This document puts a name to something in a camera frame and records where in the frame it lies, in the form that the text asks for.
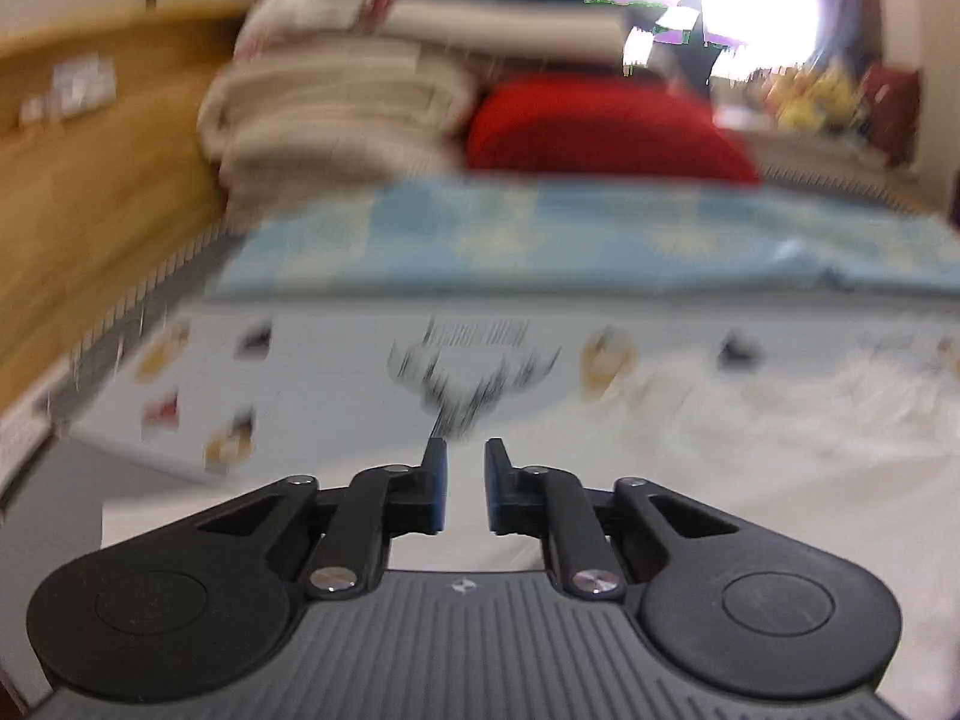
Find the white long sleeve shirt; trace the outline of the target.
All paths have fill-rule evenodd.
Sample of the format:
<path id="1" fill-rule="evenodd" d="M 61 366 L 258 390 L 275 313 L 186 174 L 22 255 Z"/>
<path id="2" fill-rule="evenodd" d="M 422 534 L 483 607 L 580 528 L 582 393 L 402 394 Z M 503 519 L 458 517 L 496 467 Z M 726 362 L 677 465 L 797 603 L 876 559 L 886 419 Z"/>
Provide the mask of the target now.
<path id="1" fill-rule="evenodd" d="M 639 476 L 866 567 L 903 613 L 885 699 L 911 718 L 957 712 L 952 366 L 854 355 L 823 376 L 720 376 L 675 356 L 498 436 L 519 465 L 589 488 Z"/>

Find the grey deer print bed sheet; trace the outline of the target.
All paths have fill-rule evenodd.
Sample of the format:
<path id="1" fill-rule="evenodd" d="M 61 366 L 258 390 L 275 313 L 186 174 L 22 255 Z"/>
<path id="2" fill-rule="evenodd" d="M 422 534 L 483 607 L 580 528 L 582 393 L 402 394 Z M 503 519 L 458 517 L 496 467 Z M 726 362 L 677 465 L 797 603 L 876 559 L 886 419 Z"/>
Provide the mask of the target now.
<path id="1" fill-rule="evenodd" d="M 503 424 L 598 400 L 675 356 L 720 376 L 823 376 L 871 355 L 958 377 L 958 291 L 221 299 L 210 288 L 57 400 L 64 437 L 3 525 L 5 589 L 280 476 L 335 486 L 415 460 L 434 436 L 451 449 L 448 525 L 405 538 L 395 562 L 526 567 L 532 544 L 485 525 L 483 445 Z"/>

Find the light blue folded sheet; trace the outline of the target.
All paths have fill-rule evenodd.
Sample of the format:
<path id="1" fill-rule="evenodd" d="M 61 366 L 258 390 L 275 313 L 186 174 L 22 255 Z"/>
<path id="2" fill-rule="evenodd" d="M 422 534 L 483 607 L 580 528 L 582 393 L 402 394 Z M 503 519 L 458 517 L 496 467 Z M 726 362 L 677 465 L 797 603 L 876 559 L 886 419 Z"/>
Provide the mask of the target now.
<path id="1" fill-rule="evenodd" d="M 771 187 L 649 181 L 391 185 L 256 224 L 221 299 L 319 294 L 958 291 L 935 216 Z"/>

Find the red folded blanket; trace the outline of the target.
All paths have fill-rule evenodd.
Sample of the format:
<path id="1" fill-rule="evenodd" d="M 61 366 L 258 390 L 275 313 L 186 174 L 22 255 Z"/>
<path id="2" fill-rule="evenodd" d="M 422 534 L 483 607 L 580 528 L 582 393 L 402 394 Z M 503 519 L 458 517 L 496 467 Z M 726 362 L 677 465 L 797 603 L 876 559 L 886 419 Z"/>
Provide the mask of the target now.
<path id="1" fill-rule="evenodd" d="M 703 99 L 651 78 L 542 73 L 503 83 L 466 135 L 472 171 L 757 185 L 747 149 Z"/>

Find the cream folded blanket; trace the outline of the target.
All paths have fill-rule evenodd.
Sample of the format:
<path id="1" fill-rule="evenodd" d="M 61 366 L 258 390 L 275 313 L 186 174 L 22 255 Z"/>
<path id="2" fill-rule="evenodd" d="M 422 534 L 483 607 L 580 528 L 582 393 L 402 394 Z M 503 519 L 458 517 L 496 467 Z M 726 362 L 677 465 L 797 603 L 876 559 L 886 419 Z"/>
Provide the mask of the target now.
<path id="1" fill-rule="evenodd" d="M 334 193 L 462 169 L 478 82 L 415 43 L 331 37 L 224 67 L 197 115 L 226 218 L 249 223 Z"/>

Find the wooden bed headboard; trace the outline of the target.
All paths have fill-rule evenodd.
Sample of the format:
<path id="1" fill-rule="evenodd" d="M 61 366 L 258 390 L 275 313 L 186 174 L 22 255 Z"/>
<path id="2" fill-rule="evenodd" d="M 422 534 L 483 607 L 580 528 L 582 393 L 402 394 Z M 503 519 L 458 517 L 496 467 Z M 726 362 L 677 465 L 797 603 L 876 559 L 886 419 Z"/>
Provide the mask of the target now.
<path id="1" fill-rule="evenodd" d="M 167 5 L 3 39 L 5 405 L 223 215 L 195 121 L 242 20 L 239 5 Z M 114 65 L 116 101 L 20 125 L 21 104 L 46 91 L 53 69 L 87 55 Z"/>

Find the yellow plush toy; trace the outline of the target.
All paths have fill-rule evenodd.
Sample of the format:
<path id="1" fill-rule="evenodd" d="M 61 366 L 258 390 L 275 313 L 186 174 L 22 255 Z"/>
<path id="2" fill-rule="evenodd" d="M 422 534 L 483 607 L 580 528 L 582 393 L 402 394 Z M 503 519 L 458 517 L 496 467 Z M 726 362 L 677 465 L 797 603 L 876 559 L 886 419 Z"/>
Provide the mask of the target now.
<path id="1" fill-rule="evenodd" d="M 789 67 L 771 76 L 765 106 L 786 132 L 843 132 L 857 122 L 861 89 L 843 67 Z"/>

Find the white folded quilt dark trim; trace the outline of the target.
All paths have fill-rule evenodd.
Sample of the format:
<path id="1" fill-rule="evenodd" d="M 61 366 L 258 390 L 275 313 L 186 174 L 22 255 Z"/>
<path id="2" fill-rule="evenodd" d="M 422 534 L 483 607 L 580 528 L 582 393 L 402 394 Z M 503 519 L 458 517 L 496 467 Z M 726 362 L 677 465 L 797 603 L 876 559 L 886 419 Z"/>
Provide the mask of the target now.
<path id="1" fill-rule="evenodd" d="M 259 0 L 238 59 L 322 34 L 374 34 L 496 59 L 618 67 L 628 11 L 537 0 Z"/>

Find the tissue pack on headboard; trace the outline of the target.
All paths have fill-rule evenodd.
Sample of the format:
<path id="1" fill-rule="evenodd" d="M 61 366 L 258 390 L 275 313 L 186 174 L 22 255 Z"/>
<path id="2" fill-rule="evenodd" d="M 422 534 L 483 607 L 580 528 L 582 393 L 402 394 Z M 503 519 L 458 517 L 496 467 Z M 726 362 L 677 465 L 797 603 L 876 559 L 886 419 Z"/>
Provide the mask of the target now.
<path id="1" fill-rule="evenodd" d="M 52 70 L 47 110 L 54 119 L 73 119 L 117 99 L 114 62 L 98 54 L 82 55 Z"/>

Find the red cushion on windowsill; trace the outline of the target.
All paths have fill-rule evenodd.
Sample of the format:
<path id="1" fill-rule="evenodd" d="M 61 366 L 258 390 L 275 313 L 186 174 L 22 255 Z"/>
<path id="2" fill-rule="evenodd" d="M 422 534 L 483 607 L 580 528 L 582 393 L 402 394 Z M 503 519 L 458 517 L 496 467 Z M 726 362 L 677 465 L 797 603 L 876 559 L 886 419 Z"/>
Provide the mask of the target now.
<path id="1" fill-rule="evenodd" d="M 874 62 L 861 80 L 867 109 L 867 142 L 887 166 L 911 163 L 923 101 L 923 73 Z"/>

